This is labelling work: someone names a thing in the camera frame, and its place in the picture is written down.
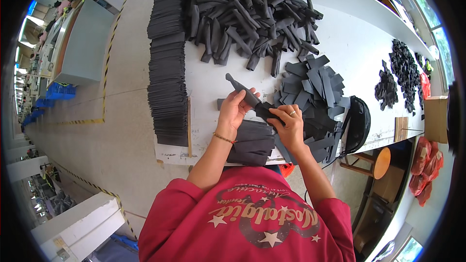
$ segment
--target bracelet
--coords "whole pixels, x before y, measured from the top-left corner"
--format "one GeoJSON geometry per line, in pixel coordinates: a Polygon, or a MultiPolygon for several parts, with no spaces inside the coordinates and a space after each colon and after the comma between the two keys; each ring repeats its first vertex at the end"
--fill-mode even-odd
{"type": "Polygon", "coordinates": [[[216,136],[216,137],[218,137],[218,138],[220,138],[220,139],[222,139],[222,140],[227,141],[228,143],[234,144],[234,143],[237,142],[237,141],[232,141],[232,140],[230,140],[230,139],[224,138],[224,137],[220,136],[219,134],[217,134],[216,132],[213,132],[213,135],[216,136]]]}

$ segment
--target right hand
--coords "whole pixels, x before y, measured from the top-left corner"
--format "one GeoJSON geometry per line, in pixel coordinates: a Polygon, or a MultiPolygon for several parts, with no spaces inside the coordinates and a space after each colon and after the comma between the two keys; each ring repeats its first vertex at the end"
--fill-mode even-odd
{"type": "Polygon", "coordinates": [[[283,126],[278,119],[267,119],[267,122],[277,129],[280,140],[288,151],[294,154],[303,150],[306,147],[302,136],[304,122],[298,105],[279,106],[278,108],[270,108],[269,111],[285,123],[283,126]]]}

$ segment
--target red plastic bag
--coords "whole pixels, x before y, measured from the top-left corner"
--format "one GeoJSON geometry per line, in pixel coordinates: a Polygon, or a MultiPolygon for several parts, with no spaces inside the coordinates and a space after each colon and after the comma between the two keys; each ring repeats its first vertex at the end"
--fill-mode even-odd
{"type": "Polygon", "coordinates": [[[427,99],[431,96],[431,82],[425,72],[422,72],[419,77],[421,78],[423,98],[427,99]]]}
{"type": "Polygon", "coordinates": [[[431,143],[425,137],[420,137],[417,142],[414,162],[411,167],[411,173],[413,175],[420,175],[422,173],[425,164],[430,160],[431,149],[431,143]]]}
{"type": "Polygon", "coordinates": [[[414,196],[420,195],[424,187],[429,182],[429,179],[424,175],[413,175],[409,181],[409,189],[414,196]]]}
{"type": "Polygon", "coordinates": [[[425,164],[422,175],[429,179],[434,180],[439,176],[439,170],[443,167],[443,153],[439,150],[439,143],[431,142],[432,149],[429,156],[429,161],[425,164]]]}
{"type": "Polygon", "coordinates": [[[432,182],[429,182],[426,184],[424,187],[423,191],[416,196],[417,201],[419,202],[419,205],[423,207],[425,205],[425,202],[430,198],[432,192],[432,182]]]}

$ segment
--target wrist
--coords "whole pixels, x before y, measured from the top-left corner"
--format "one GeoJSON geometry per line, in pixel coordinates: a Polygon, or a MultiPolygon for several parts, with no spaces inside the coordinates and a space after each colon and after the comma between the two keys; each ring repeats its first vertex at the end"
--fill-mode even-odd
{"type": "Polygon", "coordinates": [[[237,130],[230,125],[218,125],[215,129],[215,133],[231,141],[236,140],[237,130]]]}

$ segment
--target orange stool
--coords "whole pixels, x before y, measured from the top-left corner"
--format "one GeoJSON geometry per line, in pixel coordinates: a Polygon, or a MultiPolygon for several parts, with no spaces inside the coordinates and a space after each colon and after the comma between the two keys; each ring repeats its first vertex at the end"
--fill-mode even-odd
{"type": "Polygon", "coordinates": [[[354,161],[353,164],[349,164],[348,158],[345,157],[346,163],[340,163],[340,166],[349,170],[353,170],[355,172],[359,172],[374,179],[382,178],[388,170],[388,166],[390,166],[390,159],[391,153],[390,149],[387,147],[383,148],[379,154],[375,154],[373,156],[364,154],[364,153],[356,153],[353,156],[357,157],[358,159],[354,161]],[[362,169],[359,167],[354,166],[359,160],[367,161],[371,164],[370,170],[362,169]]]}

